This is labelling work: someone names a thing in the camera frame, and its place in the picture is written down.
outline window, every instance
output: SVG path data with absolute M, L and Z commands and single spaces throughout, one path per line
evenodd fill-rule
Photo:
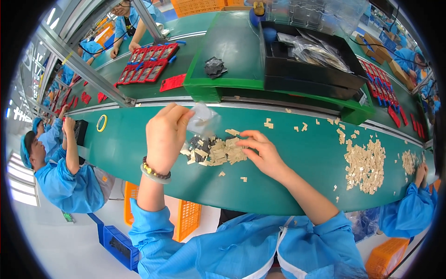
M 25 167 L 20 156 L 12 152 L 8 160 L 8 180 L 13 199 L 39 206 L 34 171 Z

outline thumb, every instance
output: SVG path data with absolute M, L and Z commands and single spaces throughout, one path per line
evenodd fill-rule
M 181 116 L 181 118 L 177 122 L 179 132 L 181 133 L 186 132 L 187 124 L 189 124 L 189 120 L 192 118 L 192 116 L 194 116 L 194 114 L 195 111 L 189 110 L 188 112 L 186 112 Z
M 263 163 L 263 159 L 260 158 L 259 155 L 257 155 L 256 152 L 254 152 L 251 149 L 244 148 L 242 149 L 243 153 L 245 153 L 246 156 L 257 166 L 259 167 Z

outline black shirt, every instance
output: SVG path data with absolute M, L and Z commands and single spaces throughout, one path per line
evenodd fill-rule
M 130 23 L 130 19 L 128 17 L 124 17 L 124 22 L 125 22 L 125 29 L 127 30 L 127 35 L 130 37 L 135 35 L 136 29 Z

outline black tray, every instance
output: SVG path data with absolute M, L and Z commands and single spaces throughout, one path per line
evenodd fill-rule
M 85 120 L 76 120 L 74 125 L 74 137 L 78 146 L 83 146 L 85 132 L 87 131 L 88 122 Z
M 260 22 L 260 59 L 261 65 L 264 68 L 264 88 L 266 90 L 296 91 L 348 100 L 366 83 L 367 76 L 364 69 L 361 67 L 355 53 L 353 53 L 343 38 L 304 29 L 308 34 L 324 40 L 338 49 L 342 59 L 354 74 L 296 61 L 293 57 L 289 57 L 288 47 L 285 44 L 278 41 L 272 42 L 272 44 L 265 42 L 263 28 L 266 27 L 273 28 L 279 33 L 286 33 L 293 36 L 300 35 L 299 28 L 294 26 L 277 24 L 270 21 Z M 318 87 L 318 89 L 311 88 L 310 83 L 303 83 L 302 81 L 310 82 L 314 85 L 318 83 L 326 86 Z M 330 86 L 335 87 L 330 92 L 319 90 L 321 88 L 328 89 Z

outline orange crate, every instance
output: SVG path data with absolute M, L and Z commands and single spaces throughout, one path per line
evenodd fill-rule
M 226 0 L 228 6 L 244 6 L 243 0 Z
M 124 222 L 129 226 L 135 221 L 130 207 L 130 198 L 136 199 L 138 197 L 138 190 L 138 185 L 128 181 L 125 183 Z M 175 224 L 173 240 L 181 242 L 200 226 L 201 204 L 166 196 L 166 205 L 171 209 L 170 212 L 174 211 L 176 204 L 178 205 L 178 218 L 176 219 L 175 216 L 171 214 L 170 221 Z
M 220 11 L 225 6 L 225 0 L 171 0 L 171 3 L 178 17 Z
M 373 248 L 365 264 L 369 278 L 386 277 L 403 259 L 409 239 L 391 238 Z

